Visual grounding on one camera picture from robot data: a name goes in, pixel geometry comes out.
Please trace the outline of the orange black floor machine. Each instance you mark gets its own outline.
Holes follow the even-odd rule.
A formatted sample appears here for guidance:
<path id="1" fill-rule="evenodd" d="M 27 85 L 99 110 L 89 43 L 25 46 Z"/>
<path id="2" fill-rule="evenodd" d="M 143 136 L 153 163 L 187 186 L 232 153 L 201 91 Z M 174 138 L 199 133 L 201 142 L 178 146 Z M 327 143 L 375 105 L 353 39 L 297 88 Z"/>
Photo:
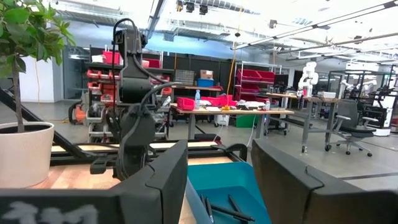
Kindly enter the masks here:
<path id="1" fill-rule="evenodd" d="M 83 124 L 86 113 L 83 111 L 83 101 L 77 101 L 68 109 L 68 120 L 72 125 Z"/>

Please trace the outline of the shelf with red bins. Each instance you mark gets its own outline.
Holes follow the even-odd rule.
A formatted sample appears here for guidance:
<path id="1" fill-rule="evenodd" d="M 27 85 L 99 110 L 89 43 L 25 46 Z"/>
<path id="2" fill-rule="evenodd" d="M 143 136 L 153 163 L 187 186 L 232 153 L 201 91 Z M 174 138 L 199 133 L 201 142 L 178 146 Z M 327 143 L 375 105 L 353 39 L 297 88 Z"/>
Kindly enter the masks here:
<path id="1" fill-rule="evenodd" d="M 88 78 L 88 93 L 82 96 L 81 109 L 85 111 L 85 123 L 89 127 L 88 141 L 110 143 L 115 142 L 112 134 L 112 116 L 121 119 L 129 105 L 118 102 L 113 108 L 114 95 L 118 91 L 114 89 L 113 82 L 119 83 L 120 65 L 115 66 L 115 72 L 111 71 L 111 64 L 90 62 L 86 63 Z M 170 103 L 163 105 L 172 92 L 171 87 L 166 87 L 152 95 L 148 102 L 151 108 L 155 108 L 155 139 L 167 140 L 169 137 Z"/>

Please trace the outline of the black aluminium table frame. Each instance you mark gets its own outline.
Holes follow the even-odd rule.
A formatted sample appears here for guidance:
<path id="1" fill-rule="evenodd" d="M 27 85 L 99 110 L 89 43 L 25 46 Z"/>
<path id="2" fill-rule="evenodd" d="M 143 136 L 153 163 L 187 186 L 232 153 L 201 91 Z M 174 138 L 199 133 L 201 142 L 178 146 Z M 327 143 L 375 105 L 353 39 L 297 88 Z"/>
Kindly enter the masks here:
<path id="1" fill-rule="evenodd" d="M 117 145 L 105 143 L 74 144 L 60 133 L 54 132 L 51 166 L 91 164 L 97 159 L 114 159 L 118 152 Z M 188 157 L 228 157 L 232 161 L 247 161 L 248 148 L 244 144 L 224 146 L 214 142 L 189 140 Z"/>

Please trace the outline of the green leafy plant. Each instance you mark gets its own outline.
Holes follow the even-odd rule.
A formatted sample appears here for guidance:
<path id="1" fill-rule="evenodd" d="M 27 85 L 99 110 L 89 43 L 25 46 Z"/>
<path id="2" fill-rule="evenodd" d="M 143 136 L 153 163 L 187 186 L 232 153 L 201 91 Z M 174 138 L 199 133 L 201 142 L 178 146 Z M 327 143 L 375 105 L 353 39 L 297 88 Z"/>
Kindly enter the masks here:
<path id="1" fill-rule="evenodd" d="M 65 46 L 75 45 L 70 23 L 43 0 L 0 0 L 0 77 L 11 77 L 16 103 L 16 133 L 23 133 L 19 74 L 27 71 L 25 57 L 63 62 Z"/>

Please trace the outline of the wooden work table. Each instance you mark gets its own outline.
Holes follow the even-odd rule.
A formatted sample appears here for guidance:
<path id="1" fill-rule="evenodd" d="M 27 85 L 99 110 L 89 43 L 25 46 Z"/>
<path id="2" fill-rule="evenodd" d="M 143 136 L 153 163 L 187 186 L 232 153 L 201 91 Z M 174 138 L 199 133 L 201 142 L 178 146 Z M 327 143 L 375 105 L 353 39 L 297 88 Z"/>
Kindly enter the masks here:
<path id="1" fill-rule="evenodd" d="M 259 121 L 257 122 L 256 129 L 256 139 L 261 138 L 261 136 L 265 133 L 265 129 L 268 129 L 268 122 L 271 118 L 272 114 L 284 114 L 284 115 L 292 115 L 293 111 L 283 109 L 281 110 L 229 110 L 229 111 L 208 111 L 204 108 L 200 108 L 198 110 L 186 111 L 181 110 L 177 107 L 176 103 L 172 103 L 171 107 L 176 110 L 177 113 L 180 114 L 188 114 L 188 139 L 194 139 L 195 137 L 195 126 L 196 126 L 196 115 L 255 115 L 260 116 Z"/>

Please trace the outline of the rack of red bins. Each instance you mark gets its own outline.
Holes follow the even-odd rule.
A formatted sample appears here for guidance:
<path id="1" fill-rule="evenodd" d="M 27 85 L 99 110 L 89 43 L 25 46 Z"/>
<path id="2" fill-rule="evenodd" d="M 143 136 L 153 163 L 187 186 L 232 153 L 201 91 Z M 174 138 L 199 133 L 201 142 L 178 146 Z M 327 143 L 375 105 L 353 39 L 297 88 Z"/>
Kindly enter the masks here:
<path id="1" fill-rule="evenodd" d="M 266 93 L 274 86 L 275 76 L 281 73 L 281 65 L 236 62 L 234 66 L 233 99 L 235 101 L 265 103 L 268 100 Z"/>

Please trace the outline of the wooden workbench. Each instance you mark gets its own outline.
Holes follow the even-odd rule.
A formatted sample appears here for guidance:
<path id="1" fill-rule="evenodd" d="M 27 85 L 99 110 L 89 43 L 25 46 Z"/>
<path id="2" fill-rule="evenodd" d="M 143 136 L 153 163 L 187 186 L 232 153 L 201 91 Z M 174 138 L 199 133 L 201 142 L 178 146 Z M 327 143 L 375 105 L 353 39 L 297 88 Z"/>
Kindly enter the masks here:
<path id="1" fill-rule="evenodd" d="M 268 130 L 283 130 L 287 134 L 290 126 L 302 128 L 301 153 L 307 151 L 307 140 L 310 133 L 325 133 L 325 148 L 330 148 L 330 138 L 334 122 L 335 108 L 339 103 L 338 98 L 324 98 L 322 96 L 295 96 L 281 93 L 267 93 L 266 96 L 273 100 L 280 98 L 282 109 L 292 112 L 292 114 L 281 114 L 278 117 L 267 115 L 264 135 L 268 134 Z M 312 125 L 312 121 L 316 121 L 319 108 L 313 106 L 321 106 L 323 103 L 329 105 L 329 115 L 326 127 L 316 128 Z"/>

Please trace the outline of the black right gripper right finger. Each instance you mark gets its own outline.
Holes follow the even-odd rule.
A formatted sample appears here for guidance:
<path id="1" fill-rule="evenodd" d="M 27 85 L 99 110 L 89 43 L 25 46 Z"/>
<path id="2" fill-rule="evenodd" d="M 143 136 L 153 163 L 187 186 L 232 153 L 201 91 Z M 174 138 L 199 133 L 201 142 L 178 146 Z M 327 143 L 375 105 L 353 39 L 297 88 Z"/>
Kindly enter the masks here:
<path id="1" fill-rule="evenodd" d="M 373 224 L 373 196 L 258 140 L 251 159 L 272 224 Z"/>

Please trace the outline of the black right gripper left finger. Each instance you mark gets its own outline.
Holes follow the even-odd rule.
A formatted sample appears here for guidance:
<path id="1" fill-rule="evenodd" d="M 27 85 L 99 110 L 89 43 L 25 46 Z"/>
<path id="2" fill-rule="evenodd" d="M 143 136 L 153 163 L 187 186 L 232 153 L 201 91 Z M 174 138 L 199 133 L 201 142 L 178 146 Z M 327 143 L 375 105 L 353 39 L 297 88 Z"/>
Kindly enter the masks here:
<path id="1" fill-rule="evenodd" d="M 179 140 L 111 189 L 118 199 L 111 224 L 178 224 L 187 184 L 188 141 Z"/>

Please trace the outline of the blue plastic tray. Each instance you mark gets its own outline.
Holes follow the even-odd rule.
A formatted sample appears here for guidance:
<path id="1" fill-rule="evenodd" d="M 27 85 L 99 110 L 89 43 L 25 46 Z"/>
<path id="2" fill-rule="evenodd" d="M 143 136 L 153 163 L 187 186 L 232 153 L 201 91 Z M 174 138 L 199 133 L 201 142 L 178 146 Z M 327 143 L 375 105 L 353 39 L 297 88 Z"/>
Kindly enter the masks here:
<path id="1" fill-rule="evenodd" d="M 233 210 L 228 200 L 232 195 L 241 213 L 255 219 L 244 221 L 238 217 L 212 209 L 215 224 L 271 224 L 251 165 L 245 162 L 192 165 L 188 178 L 198 196 L 203 194 L 210 203 Z"/>

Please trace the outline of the white bucket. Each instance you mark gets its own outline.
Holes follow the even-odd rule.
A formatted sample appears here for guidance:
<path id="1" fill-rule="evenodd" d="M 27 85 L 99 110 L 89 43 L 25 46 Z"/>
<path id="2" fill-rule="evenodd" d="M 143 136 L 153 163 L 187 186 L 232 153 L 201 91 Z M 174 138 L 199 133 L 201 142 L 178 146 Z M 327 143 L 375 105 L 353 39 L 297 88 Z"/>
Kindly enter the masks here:
<path id="1" fill-rule="evenodd" d="M 218 126 L 228 126 L 229 125 L 229 115 L 227 114 L 216 114 L 214 116 L 214 125 Z"/>

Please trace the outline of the white round plant pot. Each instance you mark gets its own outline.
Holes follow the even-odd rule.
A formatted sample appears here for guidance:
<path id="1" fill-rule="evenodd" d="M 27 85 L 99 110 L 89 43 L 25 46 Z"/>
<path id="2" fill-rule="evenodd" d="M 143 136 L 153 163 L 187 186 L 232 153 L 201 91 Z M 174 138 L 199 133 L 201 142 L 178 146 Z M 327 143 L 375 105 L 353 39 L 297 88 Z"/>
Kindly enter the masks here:
<path id="1" fill-rule="evenodd" d="M 49 175 L 54 125 L 25 122 L 0 124 L 0 188 L 25 188 L 43 182 Z"/>

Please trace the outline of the grey office chair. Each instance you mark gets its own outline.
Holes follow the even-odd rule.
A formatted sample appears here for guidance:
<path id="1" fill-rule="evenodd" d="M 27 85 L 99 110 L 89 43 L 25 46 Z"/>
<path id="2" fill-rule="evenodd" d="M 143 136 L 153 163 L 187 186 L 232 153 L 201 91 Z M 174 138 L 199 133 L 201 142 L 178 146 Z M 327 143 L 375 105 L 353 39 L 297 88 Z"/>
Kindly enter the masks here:
<path id="1" fill-rule="evenodd" d="M 366 138 L 371 138 L 376 132 L 375 128 L 369 127 L 369 122 L 376 122 L 377 119 L 359 117 L 358 104 L 355 100 L 340 100 L 337 107 L 336 122 L 332 133 L 343 138 L 336 142 L 329 143 L 328 147 L 346 145 L 346 155 L 351 154 L 351 148 L 357 147 L 360 151 L 366 151 L 368 157 L 373 154 L 370 149 L 361 147 L 359 143 Z"/>

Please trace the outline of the green storage box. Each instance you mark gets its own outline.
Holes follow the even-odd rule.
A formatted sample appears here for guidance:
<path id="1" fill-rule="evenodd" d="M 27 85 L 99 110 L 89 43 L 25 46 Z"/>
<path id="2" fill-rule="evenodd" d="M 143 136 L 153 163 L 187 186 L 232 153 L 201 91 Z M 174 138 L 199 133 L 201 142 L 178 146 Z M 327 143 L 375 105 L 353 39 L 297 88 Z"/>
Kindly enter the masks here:
<path id="1" fill-rule="evenodd" d="M 235 126 L 237 128 L 252 128 L 256 126 L 258 116 L 253 114 L 236 115 Z"/>

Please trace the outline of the black pen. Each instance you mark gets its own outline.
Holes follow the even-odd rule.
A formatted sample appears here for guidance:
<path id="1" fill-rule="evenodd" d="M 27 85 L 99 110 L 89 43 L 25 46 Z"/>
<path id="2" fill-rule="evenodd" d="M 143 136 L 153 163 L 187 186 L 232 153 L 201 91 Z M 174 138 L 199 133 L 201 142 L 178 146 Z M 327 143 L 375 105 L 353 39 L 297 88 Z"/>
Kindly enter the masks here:
<path id="1" fill-rule="evenodd" d="M 241 209 L 239 208 L 238 204 L 236 203 L 236 201 L 235 201 L 235 199 L 233 198 L 232 195 L 228 194 L 228 200 L 229 200 L 229 203 L 231 204 L 233 210 L 235 212 L 239 212 L 240 213 Z"/>
<path id="2" fill-rule="evenodd" d="M 218 212 L 226 213 L 228 215 L 232 215 L 234 217 L 238 217 L 238 218 L 246 220 L 246 221 L 252 221 L 252 222 L 255 221 L 255 219 L 253 217 L 251 217 L 249 215 L 245 215 L 245 214 L 243 214 L 241 212 L 230 210 L 230 209 L 227 209 L 227 208 L 224 208 L 224 207 L 219 207 L 219 206 L 213 205 L 213 204 L 211 204 L 210 206 L 211 206 L 211 208 L 213 210 L 216 210 Z"/>
<path id="3" fill-rule="evenodd" d="M 215 224 L 210 200 L 208 199 L 208 197 L 205 197 L 203 194 L 200 195 L 200 199 L 201 199 L 202 204 L 205 207 L 206 212 L 210 218 L 211 224 Z"/>

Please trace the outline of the red plastic bin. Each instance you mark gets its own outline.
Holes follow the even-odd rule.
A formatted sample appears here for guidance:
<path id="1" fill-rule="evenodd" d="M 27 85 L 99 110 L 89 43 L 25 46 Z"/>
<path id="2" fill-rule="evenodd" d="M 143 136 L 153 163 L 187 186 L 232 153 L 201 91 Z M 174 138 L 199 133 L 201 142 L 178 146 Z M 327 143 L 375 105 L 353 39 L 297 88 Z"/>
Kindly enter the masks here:
<path id="1" fill-rule="evenodd" d="M 177 98 L 177 108 L 183 111 L 193 111 L 195 109 L 195 100 L 179 96 Z"/>

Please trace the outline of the grey small parts cabinet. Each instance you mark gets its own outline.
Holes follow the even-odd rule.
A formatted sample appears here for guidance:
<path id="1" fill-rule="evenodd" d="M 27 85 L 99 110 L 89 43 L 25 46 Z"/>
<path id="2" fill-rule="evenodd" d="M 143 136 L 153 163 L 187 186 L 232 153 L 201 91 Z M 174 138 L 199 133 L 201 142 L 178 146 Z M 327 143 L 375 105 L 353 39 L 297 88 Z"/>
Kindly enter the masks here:
<path id="1" fill-rule="evenodd" d="M 191 70 L 176 70 L 174 75 L 174 82 L 182 85 L 193 86 L 195 81 L 195 72 Z"/>

